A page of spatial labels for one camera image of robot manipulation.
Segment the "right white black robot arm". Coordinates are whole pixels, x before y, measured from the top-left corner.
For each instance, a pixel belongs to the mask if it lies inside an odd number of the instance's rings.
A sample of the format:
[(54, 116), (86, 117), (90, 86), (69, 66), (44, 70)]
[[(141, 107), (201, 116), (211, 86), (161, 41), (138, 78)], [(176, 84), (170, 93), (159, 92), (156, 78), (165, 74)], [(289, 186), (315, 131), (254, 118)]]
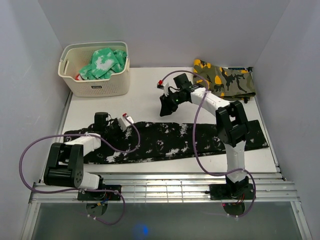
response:
[(224, 144), (227, 159), (225, 184), (211, 184), (208, 194), (212, 200), (245, 198), (245, 192), (253, 192), (245, 171), (245, 145), (249, 133), (249, 122), (241, 102), (224, 100), (209, 91), (208, 86), (193, 84), (187, 77), (187, 71), (180, 70), (173, 80), (177, 87), (172, 92), (168, 83), (160, 80), (157, 88), (163, 90), (160, 116), (174, 113), (182, 103), (190, 102), (205, 109), (216, 118), (219, 140)]

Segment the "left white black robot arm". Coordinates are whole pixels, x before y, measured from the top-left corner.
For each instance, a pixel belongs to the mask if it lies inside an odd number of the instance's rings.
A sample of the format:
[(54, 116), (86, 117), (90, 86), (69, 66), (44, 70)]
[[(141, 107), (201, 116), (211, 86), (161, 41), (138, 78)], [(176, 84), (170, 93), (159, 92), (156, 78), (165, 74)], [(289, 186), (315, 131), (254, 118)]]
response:
[(110, 115), (97, 112), (94, 123), (89, 127), (92, 132), (85, 131), (84, 136), (77, 136), (68, 142), (55, 142), (51, 145), (43, 180), (48, 186), (87, 189), (95, 199), (106, 195), (106, 187), (102, 177), (84, 170), (84, 158), (101, 147), (102, 134), (109, 126)]

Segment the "black white tie-dye trousers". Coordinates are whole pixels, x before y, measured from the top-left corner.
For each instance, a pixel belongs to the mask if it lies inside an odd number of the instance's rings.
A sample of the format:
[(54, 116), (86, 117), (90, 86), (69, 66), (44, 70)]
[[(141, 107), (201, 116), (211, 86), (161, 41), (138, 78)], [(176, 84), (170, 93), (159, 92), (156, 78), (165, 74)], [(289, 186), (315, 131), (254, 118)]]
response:
[[(268, 148), (269, 145), (263, 134), (258, 120), (249, 121), (248, 140), (245, 150)], [(85, 164), (130, 164), (176, 160), (194, 157), (192, 132), (193, 123), (175, 122), (147, 122), (134, 124), (140, 133), (140, 147), (132, 153), (116, 152), (104, 142), (101, 147), (84, 157)], [(69, 130), (64, 134), (85, 134), (88, 128)], [(114, 148), (129, 151), (138, 143), (137, 133), (131, 126), (124, 131), (124, 135), (107, 135), (102, 137)], [(195, 144), (199, 157), (225, 154), (225, 146), (218, 138), (215, 124), (197, 123)]]

